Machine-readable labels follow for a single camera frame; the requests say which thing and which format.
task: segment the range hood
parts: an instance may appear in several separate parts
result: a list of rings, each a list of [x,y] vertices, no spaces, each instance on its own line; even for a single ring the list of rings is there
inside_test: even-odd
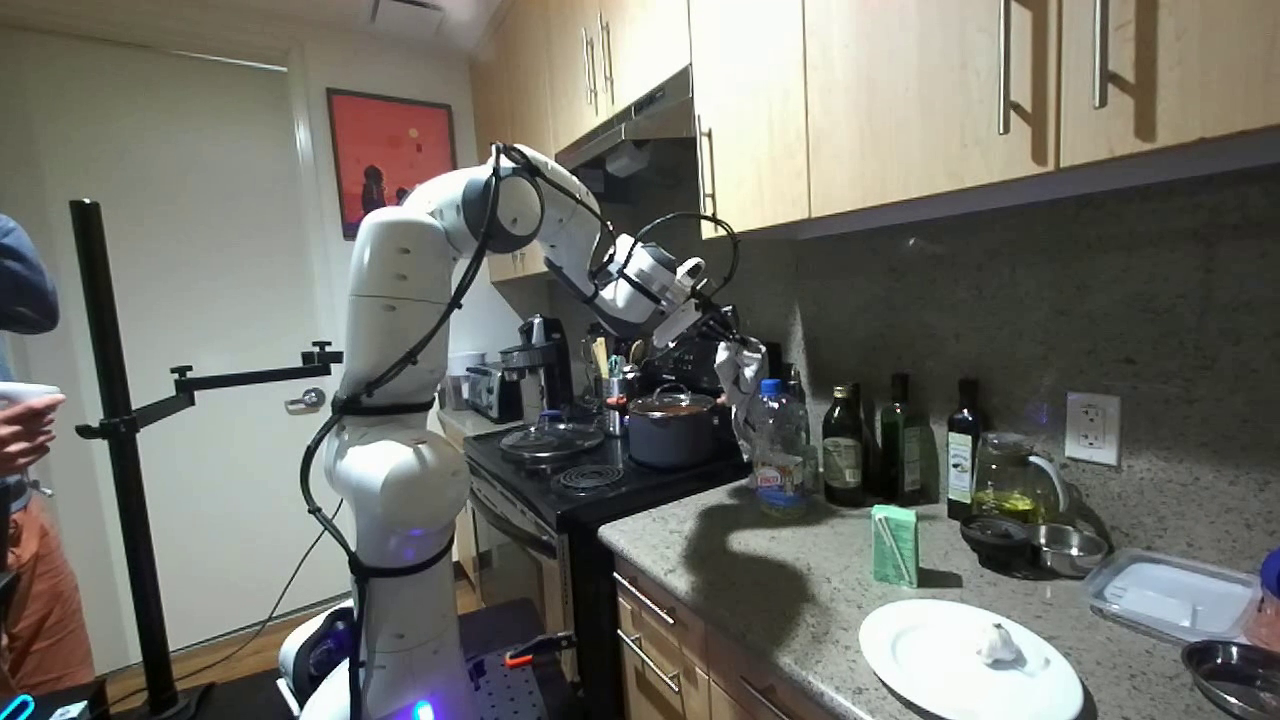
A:
[[[590,166],[606,166],[609,173],[626,173],[628,157],[656,139],[693,139],[693,82],[690,69],[628,103],[626,111],[609,116],[590,136],[572,139],[556,160],[572,173]]]

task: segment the floor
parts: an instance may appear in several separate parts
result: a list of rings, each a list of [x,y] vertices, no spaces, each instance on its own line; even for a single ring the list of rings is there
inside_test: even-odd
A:
[[[480,596],[462,576],[456,580],[456,614],[477,614],[477,609],[480,609]],[[304,622],[314,622],[314,614],[280,615],[260,632],[250,630],[250,632],[234,632],[226,642],[208,642],[200,648],[173,651],[173,679],[181,691],[189,691],[189,687],[228,686],[241,675],[267,673],[267,668],[275,668],[280,642]],[[150,700],[146,695],[150,691],[146,668],[121,668],[121,673],[110,673],[105,679],[110,679],[111,717],[132,711]]]

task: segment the bowl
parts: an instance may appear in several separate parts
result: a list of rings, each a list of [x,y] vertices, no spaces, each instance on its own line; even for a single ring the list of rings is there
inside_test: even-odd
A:
[[[1184,648],[1198,687],[1230,717],[1280,717],[1280,656],[1237,642]]]
[[[1038,545],[1042,563],[1058,576],[1090,576],[1114,551],[1107,539],[1078,525],[1038,525]]]
[[[981,515],[960,530],[966,545],[989,571],[1028,576],[1042,569],[1033,525],[1007,515]]]

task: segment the tile backsplash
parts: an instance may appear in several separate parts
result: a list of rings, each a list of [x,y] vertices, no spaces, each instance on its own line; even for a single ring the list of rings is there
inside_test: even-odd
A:
[[[978,376],[1062,458],[1063,397],[1107,391],[1119,470],[1063,478],[1119,549],[1257,569],[1280,545],[1280,168],[743,245],[728,299],[809,367],[811,417],[899,367],[942,428]]]

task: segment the picture frame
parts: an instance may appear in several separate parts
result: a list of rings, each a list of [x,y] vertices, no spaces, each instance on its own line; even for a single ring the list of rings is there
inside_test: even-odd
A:
[[[438,100],[329,90],[329,136],[345,241],[358,241],[372,207],[456,168],[452,109]]]

